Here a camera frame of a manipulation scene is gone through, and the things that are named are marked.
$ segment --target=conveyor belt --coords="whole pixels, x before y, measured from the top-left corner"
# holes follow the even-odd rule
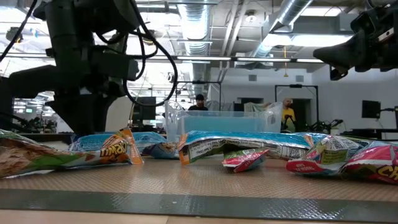
[[[0,180],[0,208],[203,217],[398,222],[398,186],[314,179],[268,159],[228,172],[220,156],[181,166],[145,158],[143,166],[74,169]]]

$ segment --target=overhead pipe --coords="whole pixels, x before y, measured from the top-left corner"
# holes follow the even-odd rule
[[[243,1],[243,5],[242,5],[241,11],[240,11],[240,15],[239,15],[238,21],[236,22],[236,26],[235,26],[234,32],[232,34],[231,42],[229,43],[228,50],[226,52],[226,56],[230,56],[231,53],[232,53],[232,50],[233,50],[234,45],[235,45],[236,38],[238,37],[238,33],[239,33],[240,27],[242,25],[243,17],[244,17],[244,15],[246,13],[246,8],[248,7],[249,2],[250,2],[250,0],[244,0]],[[221,76],[220,82],[224,81],[224,77],[225,77],[226,72],[228,71],[228,69],[229,69],[229,63],[226,64],[225,68],[222,68],[220,70],[220,73],[219,73],[219,77]]]
[[[223,45],[221,48],[220,56],[224,56],[224,54],[225,54],[226,46],[228,45],[228,41],[229,41],[229,36],[231,35],[232,26],[234,25],[234,22],[235,22],[235,15],[236,15],[236,12],[238,11],[238,4],[239,4],[239,0],[234,0],[232,9],[231,9],[231,17],[229,18],[228,25],[226,28],[224,42],[223,42]],[[222,62],[220,62],[219,70],[220,70],[220,72],[218,73],[217,81],[220,80],[220,76],[222,75],[222,73],[224,71]]]
[[[182,34],[187,40],[208,40],[210,6],[199,4],[179,4]],[[185,50],[189,56],[209,55],[208,42],[186,42]],[[203,63],[192,63],[192,81],[206,80],[210,77],[210,66]],[[195,95],[201,93],[201,87],[192,85]]]
[[[284,0],[280,6],[277,17],[270,15],[267,17],[263,29],[264,39],[257,48],[250,54],[250,57],[266,57],[272,47],[267,46],[267,36],[270,31],[279,29],[283,26],[292,29],[293,23],[299,18],[303,11],[312,3],[313,0]],[[258,63],[240,66],[246,69],[254,69]]]
[[[137,7],[141,13],[180,14],[176,6],[170,6],[167,2],[165,4],[138,4]]]

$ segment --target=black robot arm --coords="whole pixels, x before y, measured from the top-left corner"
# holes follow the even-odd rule
[[[34,98],[54,91],[48,102],[77,134],[105,130],[111,103],[124,96],[122,80],[135,80],[137,62],[126,55],[128,33],[140,26],[132,5],[120,0],[53,0],[42,2],[33,15],[47,22],[56,66],[46,65],[11,74],[16,98]],[[93,34],[117,30],[108,46],[95,45]]]
[[[313,56],[335,67],[331,79],[339,80],[348,70],[366,72],[398,68],[398,2],[376,6],[362,12],[351,22],[355,35],[347,42],[316,49]]]

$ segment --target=computer monitor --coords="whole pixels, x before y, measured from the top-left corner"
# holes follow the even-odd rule
[[[156,97],[139,97],[138,102],[146,105],[156,104]],[[156,119],[156,107],[143,107],[139,105],[134,106],[133,120],[154,120]]]
[[[362,118],[380,118],[381,103],[378,101],[362,101]]]

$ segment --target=doorway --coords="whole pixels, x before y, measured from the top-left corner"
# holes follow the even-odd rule
[[[294,110],[296,117],[296,132],[306,130],[307,125],[311,125],[311,99],[293,98],[290,106]]]

